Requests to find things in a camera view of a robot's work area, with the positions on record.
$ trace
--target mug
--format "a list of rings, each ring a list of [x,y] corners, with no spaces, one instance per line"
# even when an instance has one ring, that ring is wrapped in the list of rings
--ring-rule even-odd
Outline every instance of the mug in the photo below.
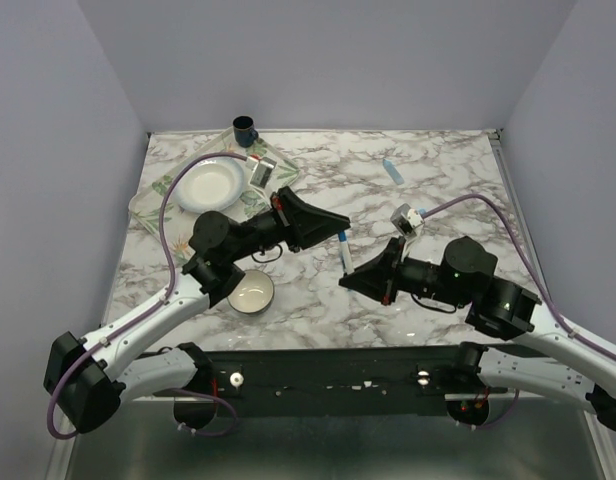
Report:
[[[259,138],[255,125],[250,117],[237,117],[232,121],[235,140],[240,147],[248,148]]]

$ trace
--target marble table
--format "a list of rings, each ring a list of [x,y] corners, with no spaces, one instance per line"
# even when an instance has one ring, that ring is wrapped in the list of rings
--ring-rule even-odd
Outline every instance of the marble table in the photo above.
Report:
[[[214,135],[153,135],[139,188],[188,158]],[[390,214],[402,203],[430,209],[461,194],[479,192],[516,221],[485,132],[264,131],[262,136],[301,164],[302,176],[292,188],[302,199],[350,217],[348,235],[355,264],[376,256],[396,235]],[[396,186],[384,171],[384,158],[395,164],[405,179],[403,185]],[[503,226],[477,201],[431,218],[411,256],[438,262],[446,244],[463,235],[470,235],[499,257],[498,275],[535,290]],[[265,314],[241,316],[222,302],[173,330],[154,348],[186,341],[205,350],[493,341],[463,323],[467,309],[440,314],[418,307],[406,294],[384,307],[338,287],[342,275],[338,251],[338,243],[332,239],[257,266],[271,275],[276,285],[274,303]],[[256,264],[247,259],[239,265],[252,268]],[[146,300],[167,281],[160,245],[131,221],[105,323]]]

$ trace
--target gray wall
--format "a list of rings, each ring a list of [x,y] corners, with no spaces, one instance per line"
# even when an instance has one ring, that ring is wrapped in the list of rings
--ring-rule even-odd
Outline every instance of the gray wall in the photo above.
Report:
[[[501,127],[574,0],[79,0],[152,131]]]
[[[616,342],[616,0],[580,0],[505,129],[550,291]]]
[[[53,339],[95,327],[146,136],[74,0],[0,0],[0,480],[41,479]]]

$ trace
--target table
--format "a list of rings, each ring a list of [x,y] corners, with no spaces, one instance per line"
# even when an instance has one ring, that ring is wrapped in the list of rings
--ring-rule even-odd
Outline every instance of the table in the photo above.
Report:
[[[216,134],[155,134],[140,189],[190,157]],[[482,131],[270,131],[269,143],[296,159],[302,176],[293,190],[306,202],[347,215],[353,260],[359,265],[397,235],[390,215],[402,203],[430,209],[467,192],[504,208],[510,201]],[[384,171],[390,159],[405,183]],[[439,262],[446,244],[470,235],[499,257],[497,274],[535,290],[508,235],[487,206],[470,201],[431,218],[411,256]],[[250,259],[241,268],[256,266]],[[275,300],[259,317],[246,317],[221,302],[166,335],[154,348],[193,341],[204,350],[352,348],[493,342],[463,323],[467,310],[445,315],[424,310],[406,294],[388,307],[337,286],[343,270],[336,239],[277,262],[257,265],[275,282]],[[137,306],[168,281],[161,246],[131,220],[111,305],[104,323]]]

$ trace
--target floral tray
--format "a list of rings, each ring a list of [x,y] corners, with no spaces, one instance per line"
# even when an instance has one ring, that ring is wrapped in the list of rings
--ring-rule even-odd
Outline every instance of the floral tray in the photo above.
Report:
[[[205,153],[212,152],[236,152],[242,155],[252,155],[257,158],[266,156],[274,160],[277,162],[277,167],[273,171],[270,183],[268,184],[272,191],[290,185],[299,178],[299,166],[275,147],[259,137],[252,146],[242,148],[235,141],[232,128],[229,128],[153,182],[150,187],[138,192],[130,201],[128,208],[131,215],[157,240],[159,240],[159,208],[173,178],[192,160]],[[243,162],[239,162],[239,164],[245,170],[245,164]],[[258,191],[247,187],[241,194],[241,197],[239,197],[239,200],[223,210],[223,213],[233,220],[242,222],[268,208],[268,205],[267,198]],[[186,263],[193,254],[192,249],[188,247],[188,240],[192,234],[193,225],[197,217],[197,214],[185,211],[172,199],[166,206],[166,215],[164,217],[166,222],[166,240],[168,241],[170,251],[175,257],[175,261],[179,265]]]

